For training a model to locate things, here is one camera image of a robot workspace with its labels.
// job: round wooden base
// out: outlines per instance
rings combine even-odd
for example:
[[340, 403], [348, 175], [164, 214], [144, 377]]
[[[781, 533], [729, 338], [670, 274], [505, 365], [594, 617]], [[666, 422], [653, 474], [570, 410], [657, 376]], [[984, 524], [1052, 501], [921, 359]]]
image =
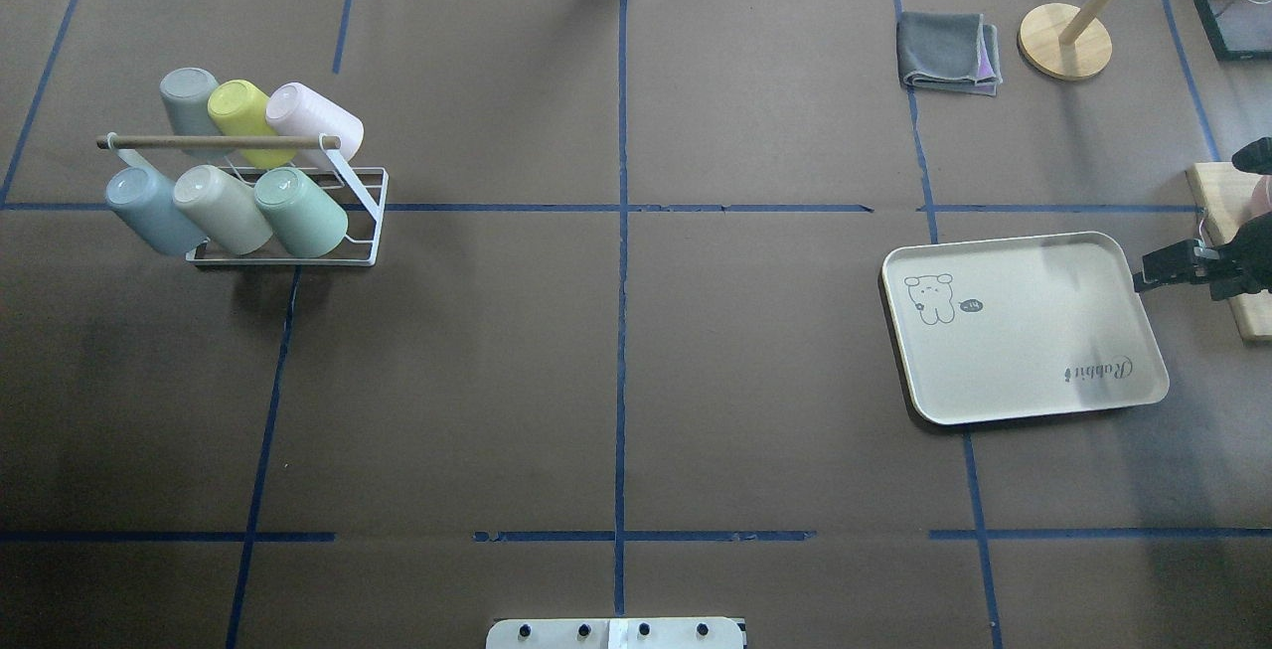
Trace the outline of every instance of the round wooden base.
[[1060, 34], [1074, 15], [1077, 15], [1077, 6], [1068, 3], [1047, 3], [1029, 11], [1016, 37], [1020, 55], [1058, 79], [1086, 79], [1104, 70], [1113, 57], [1113, 41], [1099, 19], [1093, 19], [1072, 46], [1060, 43]]

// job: wooden mug tree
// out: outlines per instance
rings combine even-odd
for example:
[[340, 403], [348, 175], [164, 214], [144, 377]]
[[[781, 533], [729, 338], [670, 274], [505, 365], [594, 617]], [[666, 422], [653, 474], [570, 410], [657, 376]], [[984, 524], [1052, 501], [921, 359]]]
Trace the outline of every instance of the wooden mug tree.
[[1088, 0], [1081, 9], [1068, 3], [1037, 6], [1020, 22], [1020, 55], [1052, 78], [1091, 78], [1113, 57], [1109, 32], [1095, 18], [1109, 1]]

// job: white metal rack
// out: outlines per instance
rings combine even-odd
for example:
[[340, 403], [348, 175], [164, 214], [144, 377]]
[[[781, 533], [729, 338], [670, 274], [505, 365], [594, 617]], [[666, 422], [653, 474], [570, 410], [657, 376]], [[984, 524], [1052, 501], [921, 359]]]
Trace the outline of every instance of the white metal rack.
[[[219, 136], [181, 136], [181, 134], [104, 134], [97, 139], [97, 146], [111, 150], [127, 165], [151, 165], [140, 151], [142, 149], [179, 150], [322, 150], [331, 160], [335, 172], [313, 168], [296, 168], [309, 174], [319, 187], [349, 211], [350, 230], [329, 253], [319, 258], [303, 260], [289, 255], [277, 238], [251, 255], [230, 255], [214, 242], [204, 242], [195, 247], [186, 261], [200, 267], [224, 266], [361, 266], [375, 265], [379, 255], [380, 232], [384, 228], [384, 205], [388, 195], [389, 174], [382, 165], [359, 165], [351, 168], [340, 154], [340, 139], [331, 134], [318, 134], [314, 137], [219, 137]], [[225, 172], [240, 178], [244, 183], [256, 183], [266, 171], [235, 165], [225, 158]]]

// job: folded cloth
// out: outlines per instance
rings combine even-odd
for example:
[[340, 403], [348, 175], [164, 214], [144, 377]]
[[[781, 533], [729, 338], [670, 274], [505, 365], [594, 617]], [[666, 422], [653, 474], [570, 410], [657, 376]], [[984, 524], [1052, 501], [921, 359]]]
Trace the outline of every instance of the folded cloth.
[[903, 84], [995, 95], [1002, 83], [999, 29], [981, 14], [903, 11], [897, 20], [897, 70]]

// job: blue tape line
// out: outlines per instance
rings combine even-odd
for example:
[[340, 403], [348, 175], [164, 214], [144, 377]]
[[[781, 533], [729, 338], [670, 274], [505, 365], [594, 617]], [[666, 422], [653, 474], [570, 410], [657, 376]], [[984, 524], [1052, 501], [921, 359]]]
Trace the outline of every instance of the blue tape line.
[[[990, 529], [990, 540], [1226, 540], [1272, 538], [1267, 527], [1076, 527], [1042, 529]], [[927, 540], [976, 540], [972, 529], [935, 529]]]
[[614, 616], [627, 611], [627, 0], [618, 0], [618, 359], [614, 398]]
[[[897, 23], [901, 23], [901, 11], [904, 10], [901, 0], [892, 0]], [[923, 186], [923, 206], [921, 210], [927, 215], [927, 239], [932, 244], [940, 241], [940, 230], [936, 228], [936, 201], [932, 196], [932, 181], [927, 174], [927, 153], [923, 151], [922, 137], [918, 136], [918, 99], [915, 98], [915, 89], [909, 84], [903, 84], [906, 99], [909, 102], [909, 126], [915, 136], [915, 157], [918, 159], [918, 169], [922, 173], [920, 183]]]
[[354, 10], [354, 0], [345, 0], [345, 10], [340, 14], [340, 34], [336, 37], [336, 57], [331, 61], [331, 70], [340, 75], [340, 64], [345, 57], [345, 34], [349, 33], [349, 13]]
[[632, 205], [633, 213], [873, 213], [865, 205]]
[[391, 213], [617, 213], [618, 205], [469, 205], [469, 204], [388, 204]]
[[614, 533], [604, 531], [530, 531], [473, 532], [473, 542], [613, 542]]
[[631, 529], [628, 542], [804, 542], [817, 537], [812, 529], [675, 531]]
[[935, 205], [939, 213], [1197, 214], [1196, 205]]
[[1175, 24], [1175, 11], [1170, 0], [1161, 0], [1161, 6], [1166, 11], [1166, 24], [1170, 27], [1170, 38], [1175, 42], [1175, 55], [1179, 56], [1179, 65], [1184, 70], [1184, 83], [1188, 84], [1188, 93], [1193, 99], [1193, 109], [1197, 111], [1197, 122], [1201, 123], [1202, 137], [1206, 139], [1206, 149], [1210, 151], [1210, 160], [1220, 162], [1219, 146], [1215, 145], [1215, 135], [1210, 129], [1210, 118], [1206, 108], [1201, 104], [1201, 94], [1197, 92], [1197, 81], [1192, 75], [1192, 66], [1188, 64], [1188, 55], [1184, 51], [1183, 39], [1179, 37], [1179, 28]]
[[993, 593], [993, 568], [990, 565], [990, 536], [985, 529], [985, 509], [981, 505], [981, 481], [976, 472], [976, 450], [972, 448], [971, 430], [963, 431], [963, 462], [967, 463], [967, 489], [972, 496], [976, 546], [981, 555], [981, 584], [985, 585], [985, 608], [990, 613], [990, 636], [993, 639], [993, 649], [1002, 649], [999, 599]]
[[270, 447], [273, 444], [273, 422], [279, 417], [279, 400], [282, 389], [282, 368], [287, 363], [291, 347], [291, 328], [296, 313], [296, 291], [300, 289], [300, 269], [291, 274], [291, 295], [287, 299], [287, 313], [282, 318], [282, 340], [279, 342], [279, 360], [273, 368], [273, 389], [270, 392], [270, 412], [265, 419], [265, 433], [261, 438], [261, 458], [256, 464], [256, 485], [252, 489], [252, 506], [247, 514], [247, 532], [243, 538], [243, 555], [239, 557], [239, 575], [234, 585], [234, 603], [230, 606], [230, 624], [225, 632], [225, 649], [234, 649], [238, 643], [238, 626], [243, 616], [243, 597], [247, 593], [248, 571], [252, 568], [252, 546], [256, 543], [256, 526], [261, 517], [261, 498], [265, 495], [265, 475], [270, 468]]
[[[4, 542], [242, 542], [244, 532], [0, 532]], [[336, 532], [262, 532], [258, 542], [335, 542]]]
[[22, 123], [22, 132], [18, 134], [18, 144], [13, 148], [13, 157], [9, 157], [9, 169], [4, 174], [4, 183], [0, 183], [0, 206], [9, 200], [9, 190], [13, 187], [14, 174], [18, 173], [18, 163], [22, 162], [22, 151], [27, 148], [27, 137], [31, 136], [31, 126], [36, 122], [36, 113], [39, 111], [39, 101], [48, 88], [48, 79], [53, 75], [53, 64], [57, 53], [62, 50], [62, 41], [66, 31], [71, 25], [71, 17], [75, 15], [75, 5], [79, 0], [66, 1], [66, 11], [62, 14], [62, 24], [57, 28], [57, 37], [53, 38], [53, 47], [48, 51], [48, 60], [45, 61], [45, 71], [39, 75], [39, 84], [36, 84], [36, 95], [31, 99], [31, 108], [27, 109], [27, 120]]
[[104, 213], [111, 207], [104, 202], [9, 202], [0, 209], [13, 213]]

